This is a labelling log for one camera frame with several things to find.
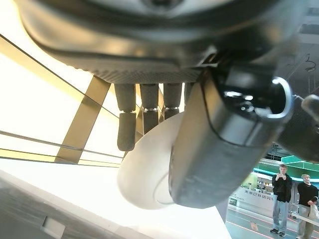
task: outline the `illuminated ceiling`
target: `illuminated ceiling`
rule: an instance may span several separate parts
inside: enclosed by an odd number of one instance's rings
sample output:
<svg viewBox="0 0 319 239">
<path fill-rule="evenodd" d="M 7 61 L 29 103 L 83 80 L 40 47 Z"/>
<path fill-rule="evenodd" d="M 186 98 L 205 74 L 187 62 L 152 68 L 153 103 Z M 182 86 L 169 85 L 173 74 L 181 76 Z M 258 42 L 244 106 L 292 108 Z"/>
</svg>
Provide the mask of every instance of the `illuminated ceiling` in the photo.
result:
<svg viewBox="0 0 319 239">
<path fill-rule="evenodd" d="M 44 53 L 22 27 L 13 1 L 0 1 L 0 9 L 0 157 L 118 167 L 125 153 L 117 148 L 114 85 Z M 99 84 L 106 88 L 101 102 L 92 93 Z M 136 92 L 138 113 L 138 85 Z M 87 121 L 92 126 L 85 138 Z"/>
</svg>

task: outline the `blue jeans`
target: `blue jeans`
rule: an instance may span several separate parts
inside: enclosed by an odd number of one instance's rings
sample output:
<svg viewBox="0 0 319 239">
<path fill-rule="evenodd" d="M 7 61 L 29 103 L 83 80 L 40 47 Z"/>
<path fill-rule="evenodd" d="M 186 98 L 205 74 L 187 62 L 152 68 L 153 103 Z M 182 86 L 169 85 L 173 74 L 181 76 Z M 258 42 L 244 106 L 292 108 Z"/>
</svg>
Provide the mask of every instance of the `blue jeans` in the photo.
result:
<svg viewBox="0 0 319 239">
<path fill-rule="evenodd" d="M 288 206 L 289 206 L 289 203 L 277 201 L 277 195 L 274 195 L 274 210 L 273 210 L 274 229 L 283 233 L 286 233 L 286 230 L 287 230 Z M 281 218 L 282 218 L 281 224 L 279 224 L 279 213 L 281 214 Z"/>
</svg>

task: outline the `sneaker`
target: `sneaker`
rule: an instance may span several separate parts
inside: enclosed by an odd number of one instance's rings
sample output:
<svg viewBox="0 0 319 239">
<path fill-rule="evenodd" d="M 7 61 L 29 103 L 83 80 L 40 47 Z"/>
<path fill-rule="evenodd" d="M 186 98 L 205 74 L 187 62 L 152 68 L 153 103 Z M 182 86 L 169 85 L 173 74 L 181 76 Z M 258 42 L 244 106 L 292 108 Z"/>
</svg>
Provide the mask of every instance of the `sneaker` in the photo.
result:
<svg viewBox="0 0 319 239">
<path fill-rule="evenodd" d="M 278 233 L 279 231 L 277 229 L 271 229 L 270 232 L 271 233 Z"/>
</svg>

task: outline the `man holding phone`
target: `man holding phone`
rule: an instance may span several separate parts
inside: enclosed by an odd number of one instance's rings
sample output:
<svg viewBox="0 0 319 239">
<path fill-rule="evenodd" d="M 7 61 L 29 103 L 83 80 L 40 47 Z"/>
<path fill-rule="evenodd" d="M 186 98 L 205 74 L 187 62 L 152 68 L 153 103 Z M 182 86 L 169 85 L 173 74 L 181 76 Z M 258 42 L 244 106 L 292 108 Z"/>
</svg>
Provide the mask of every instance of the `man holding phone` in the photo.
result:
<svg viewBox="0 0 319 239">
<path fill-rule="evenodd" d="M 280 173 L 273 176 L 274 186 L 274 210 L 273 220 L 274 227 L 270 230 L 271 233 L 277 233 L 281 237 L 285 237 L 287 230 L 287 217 L 289 201 L 291 199 L 291 187 L 292 179 L 289 177 L 287 172 L 287 166 L 281 164 L 279 167 Z M 279 224 L 279 213 L 282 215 L 281 224 Z"/>
</svg>

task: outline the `man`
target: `man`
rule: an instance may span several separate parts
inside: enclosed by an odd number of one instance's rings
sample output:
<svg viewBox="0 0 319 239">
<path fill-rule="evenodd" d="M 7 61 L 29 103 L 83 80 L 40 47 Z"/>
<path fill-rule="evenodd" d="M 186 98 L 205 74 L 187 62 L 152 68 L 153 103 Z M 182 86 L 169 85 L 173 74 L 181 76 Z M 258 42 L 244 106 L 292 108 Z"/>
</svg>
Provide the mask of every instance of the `man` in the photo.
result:
<svg viewBox="0 0 319 239">
<path fill-rule="evenodd" d="M 299 192 L 299 215 L 307 218 L 310 212 L 310 205 L 316 204 L 318 200 L 318 188 L 310 183 L 310 176 L 303 174 L 303 183 L 298 184 Z M 297 239 L 310 239 L 314 231 L 314 225 L 300 220 L 297 230 Z"/>
<path fill-rule="evenodd" d="M 292 179 L 289 177 L 287 172 L 287 166 L 281 164 L 279 167 L 280 173 L 273 176 L 274 186 L 274 210 L 273 220 L 274 228 L 270 230 L 271 233 L 277 233 L 281 237 L 285 237 L 287 229 L 287 217 L 288 217 L 288 206 L 291 199 L 291 187 Z M 282 221 L 279 224 L 279 213 L 281 213 Z"/>
</svg>

